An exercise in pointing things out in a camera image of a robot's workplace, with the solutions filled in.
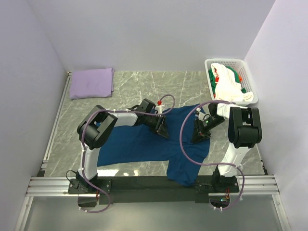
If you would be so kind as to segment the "blue t shirt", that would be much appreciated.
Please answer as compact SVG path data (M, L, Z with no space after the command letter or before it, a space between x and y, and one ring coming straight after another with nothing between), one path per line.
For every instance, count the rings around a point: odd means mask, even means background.
M99 167L128 162L168 161L167 177L181 185L195 183L200 166L190 162L182 153L184 148L189 158L202 162L207 157L210 140L192 144L194 115L186 118L194 106L174 108L166 115L169 138L152 133L145 125L116 127L100 149Z

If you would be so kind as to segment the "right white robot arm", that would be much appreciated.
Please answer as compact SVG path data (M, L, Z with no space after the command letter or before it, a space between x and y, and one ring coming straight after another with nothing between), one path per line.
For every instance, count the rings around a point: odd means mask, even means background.
M196 109L196 119L191 142L193 144L210 139L211 129L228 120L229 146L213 172L210 185L214 192L238 190L236 183L237 167L245 155L262 139L259 110L234 104L210 103L209 114Z

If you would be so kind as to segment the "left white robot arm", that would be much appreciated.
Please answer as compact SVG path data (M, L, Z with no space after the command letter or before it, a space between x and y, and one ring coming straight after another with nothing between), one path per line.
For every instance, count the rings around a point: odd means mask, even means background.
M95 106L77 128L82 148L81 161L70 186L80 188L84 193L98 190L99 150L115 127L145 125L151 132L169 138L164 109L161 100L155 104L149 99L126 110L107 110L100 105Z

